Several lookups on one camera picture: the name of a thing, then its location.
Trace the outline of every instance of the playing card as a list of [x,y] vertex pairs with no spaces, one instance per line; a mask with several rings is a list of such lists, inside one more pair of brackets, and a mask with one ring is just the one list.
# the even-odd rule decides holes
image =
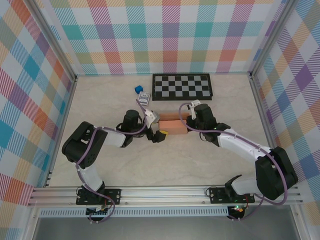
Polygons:
[[139,93],[139,97],[138,97],[139,103],[141,105],[148,106],[149,100],[150,100],[150,96],[151,96],[150,92],[141,91]]

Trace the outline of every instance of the wooden block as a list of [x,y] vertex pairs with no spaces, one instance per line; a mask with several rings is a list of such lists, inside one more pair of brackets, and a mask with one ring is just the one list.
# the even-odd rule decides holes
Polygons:
[[188,130],[180,120],[159,121],[159,130],[168,132],[169,135],[187,134]]
[[[189,112],[185,111],[181,113],[182,119],[186,120],[190,115]],[[159,113],[160,120],[169,121],[169,120],[180,120],[178,112],[167,112],[167,113]]]

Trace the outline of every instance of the chessboard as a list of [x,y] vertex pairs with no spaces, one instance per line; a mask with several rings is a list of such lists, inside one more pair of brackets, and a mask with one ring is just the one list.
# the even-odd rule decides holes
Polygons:
[[210,74],[153,74],[153,101],[212,100]]

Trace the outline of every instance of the plaid fabric backdrop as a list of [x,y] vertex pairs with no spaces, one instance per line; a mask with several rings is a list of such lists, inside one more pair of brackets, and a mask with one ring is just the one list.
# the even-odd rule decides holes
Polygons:
[[255,66],[255,64],[257,62],[257,59],[260,56],[261,51],[264,49],[264,47],[265,47],[265,45],[266,45],[266,43],[267,43],[267,41],[268,41],[268,39],[270,37],[270,34],[272,33],[272,31],[275,28],[276,22],[278,21],[279,17],[281,16],[282,11],[284,10],[284,7],[285,7],[287,1],[288,0],[281,0],[281,3],[279,5],[278,9],[276,10],[276,13],[273,16],[273,19],[272,19],[272,21],[271,21],[271,23],[270,23],[270,25],[268,27],[268,30],[265,32],[265,35],[264,35],[264,37],[262,39],[262,42],[260,43],[259,48],[258,48],[258,50],[256,51],[256,53],[254,55],[253,61],[251,62],[251,65],[249,67],[248,72],[251,72],[253,70],[253,68],[254,68],[254,66]]
[[320,236],[320,0],[299,1],[256,83],[298,175],[309,229]]
[[37,2],[77,72],[97,75],[247,72],[281,0]]
[[23,0],[0,0],[0,240],[27,223],[71,85]]

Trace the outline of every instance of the marble surface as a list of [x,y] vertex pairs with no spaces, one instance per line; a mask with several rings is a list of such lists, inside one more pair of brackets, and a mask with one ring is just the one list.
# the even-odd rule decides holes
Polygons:
[[[239,134],[267,146],[256,103],[246,75],[211,74],[212,101],[207,103],[218,122],[230,125]],[[80,77],[62,137],[62,144],[82,121],[114,128],[127,110],[139,107],[134,88],[152,91],[151,75]],[[184,101],[152,101],[150,110],[177,112]],[[106,186],[168,186],[224,184],[254,166],[235,153],[203,142],[199,134],[168,135],[152,143],[135,138],[126,148],[103,146],[96,160]],[[59,150],[51,187],[80,186],[74,165]]]

